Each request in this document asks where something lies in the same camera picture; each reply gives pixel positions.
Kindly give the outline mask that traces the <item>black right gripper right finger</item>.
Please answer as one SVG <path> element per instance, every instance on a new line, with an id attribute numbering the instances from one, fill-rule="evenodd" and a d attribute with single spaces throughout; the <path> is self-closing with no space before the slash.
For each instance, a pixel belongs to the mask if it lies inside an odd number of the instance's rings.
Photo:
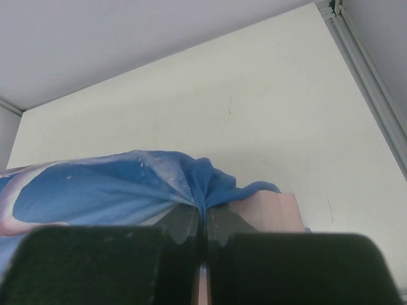
<path id="1" fill-rule="evenodd" d="M 264 233 L 230 207 L 207 220 L 212 304 L 402 304 L 381 251 L 358 234 Z"/>

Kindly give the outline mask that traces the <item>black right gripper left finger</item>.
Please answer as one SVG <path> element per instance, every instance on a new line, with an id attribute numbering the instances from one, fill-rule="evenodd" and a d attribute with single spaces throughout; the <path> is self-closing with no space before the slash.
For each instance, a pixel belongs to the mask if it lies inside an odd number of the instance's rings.
<path id="1" fill-rule="evenodd" d="M 21 242 L 2 304 L 193 304 L 200 214 L 178 205 L 150 226 L 40 229 Z"/>

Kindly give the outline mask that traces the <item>blue and pink printed pillowcase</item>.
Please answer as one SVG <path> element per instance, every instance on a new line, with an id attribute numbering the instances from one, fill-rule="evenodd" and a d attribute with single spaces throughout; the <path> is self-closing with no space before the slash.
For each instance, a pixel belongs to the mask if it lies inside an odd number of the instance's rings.
<path id="1" fill-rule="evenodd" d="M 200 214 L 193 304 L 206 303 L 207 220 L 226 205 L 264 233 L 306 233 L 296 198 L 269 182 L 239 188 L 206 158 L 130 151 L 1 172 L 1 283 L 21 242 L 49 227 L 150 226 L 178 205 Z"/>

